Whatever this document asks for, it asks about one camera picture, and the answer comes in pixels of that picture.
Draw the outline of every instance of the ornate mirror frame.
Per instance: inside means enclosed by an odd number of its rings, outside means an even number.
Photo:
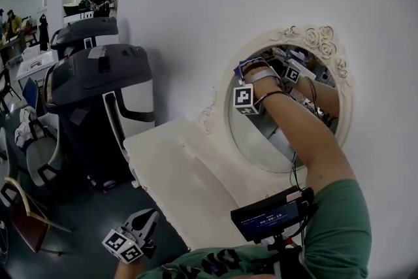
[[[344,47],[330,26],[292,26],[269,31],[249,42],[229,62],[214,103],[199,116],[199,124],[217,146],[227,154],[239,152],[229,125],[229,107],[233,88],[233,69],[239,61],[260,54],[273,46],[292,44],[307,49],[318,57],[334,77],[340,101],[340,117],[335,133],[342,146],[347,138],[353,108],[353,78],[347,66]]]

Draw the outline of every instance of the person's right hand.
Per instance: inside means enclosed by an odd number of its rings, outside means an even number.
[[[242,71],[245,71],[245,69],[253,63],[254,62],[249,62],[249,63],[245,64],[242,68]],[[260,71],[263,71],[263,70],[266,70],[266,69],[268,69],[267,66],[252,69],[252,70],[249,71],[249,73],[247,73],[244,76],[244,80],[246,78],[248,78],[248,76],[255,75],[256,73],[259,73]],[[278,86],[277,79],[274,78],[274,77],[271,77],[271,76],[260,79],[256,82],[254,82],[253,85],[254,85],[254,94],[255,94],[255,97],[257,99],[260,99],[261,97],[263,97],[264,95],[266,95],[270,92],[278,91],[278,90],[281,91],[280,87]]]

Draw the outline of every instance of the white vanity table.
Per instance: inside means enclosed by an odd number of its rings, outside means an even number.
[[[216,101],[198,120],[175,120],[124,142],[141,186],[192,250],[247,243],[231,221],[230,211],[291,186],[291,162],[246,116],[229,109],[234,67],[260,50],[281,44],[308,50],[332,74],[340,100],[335,135],[342,145],[351,121],[351,75],[335,32],[314,26],[278,29],[257,37],[232,58]],[[300,182],[305,181],[305,168],[297,174]]]

